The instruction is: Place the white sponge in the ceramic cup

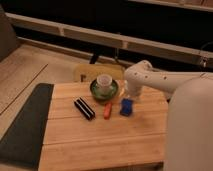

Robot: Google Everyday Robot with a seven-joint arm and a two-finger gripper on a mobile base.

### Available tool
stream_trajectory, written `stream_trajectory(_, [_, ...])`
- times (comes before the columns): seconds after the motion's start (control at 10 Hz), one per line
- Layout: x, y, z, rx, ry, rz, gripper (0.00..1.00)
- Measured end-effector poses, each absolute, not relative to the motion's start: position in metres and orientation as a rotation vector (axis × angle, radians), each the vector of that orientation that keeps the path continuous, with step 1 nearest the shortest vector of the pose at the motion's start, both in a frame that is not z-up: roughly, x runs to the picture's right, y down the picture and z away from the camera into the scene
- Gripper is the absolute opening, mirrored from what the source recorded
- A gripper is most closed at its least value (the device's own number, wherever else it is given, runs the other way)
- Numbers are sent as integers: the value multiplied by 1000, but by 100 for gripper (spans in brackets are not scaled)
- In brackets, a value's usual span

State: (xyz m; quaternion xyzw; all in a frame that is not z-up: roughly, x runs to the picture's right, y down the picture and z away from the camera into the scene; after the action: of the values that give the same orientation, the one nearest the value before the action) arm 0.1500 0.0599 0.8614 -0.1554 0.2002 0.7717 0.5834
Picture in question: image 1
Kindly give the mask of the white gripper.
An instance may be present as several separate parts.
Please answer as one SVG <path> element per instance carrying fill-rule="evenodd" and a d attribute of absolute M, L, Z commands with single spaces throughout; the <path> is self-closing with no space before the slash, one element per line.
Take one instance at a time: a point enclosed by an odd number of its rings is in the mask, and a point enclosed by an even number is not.
<path fill-rule="evenodd" d="M 137 100 L 141 95 L 141 86 L 136 86 L 132 83 L 126 82 L 125 83 L 125 94 L 126 97 L 131 100 Z"/>

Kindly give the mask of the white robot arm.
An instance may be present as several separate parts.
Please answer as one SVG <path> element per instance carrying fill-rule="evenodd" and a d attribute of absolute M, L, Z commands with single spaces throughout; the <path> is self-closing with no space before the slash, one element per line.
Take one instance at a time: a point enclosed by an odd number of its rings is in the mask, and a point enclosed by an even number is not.
<path fill-rule="evenodd" d="M 148 86 L 172 95 L 184 82 L 205 75 L 205 72 L 154 71 L 149 61 L 142 60 L 125 70 L 125 92 L 130 98 L 137 98 L 141 95 L 142 87 Z"/>

